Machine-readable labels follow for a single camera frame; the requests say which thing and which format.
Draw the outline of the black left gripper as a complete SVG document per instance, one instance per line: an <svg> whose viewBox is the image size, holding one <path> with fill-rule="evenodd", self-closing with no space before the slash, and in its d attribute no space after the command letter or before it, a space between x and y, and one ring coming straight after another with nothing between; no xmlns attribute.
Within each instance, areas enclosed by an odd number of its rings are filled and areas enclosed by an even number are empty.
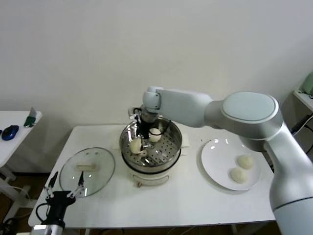
<svg viewBox="0 0 313 235"><path fill-rule="evenodd" d="M76 198L83 196L84 187L84 171L81 172L78 186L73 191L55 191L53 187L56 183L58 171L55 172L50 179L47 186L44 189L47 194L46 203L49 205L49 211L47 214L48 220L63 220L66 214L67 207L76 202Z"/></svg>

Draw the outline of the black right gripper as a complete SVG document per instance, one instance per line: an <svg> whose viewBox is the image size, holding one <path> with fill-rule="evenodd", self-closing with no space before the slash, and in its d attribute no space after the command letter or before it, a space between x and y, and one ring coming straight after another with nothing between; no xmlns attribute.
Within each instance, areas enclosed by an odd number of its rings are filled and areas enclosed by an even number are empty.
<svg viewBox="0 0 313 235"><path fill-rule="evenodd" d="M138 138L138 152L141 153L144 148L151 148L152 144L150 142L149 138L149 130L150 130L150 124L143 121L140 117L137 122L137 134L141 136Z"/></svg>

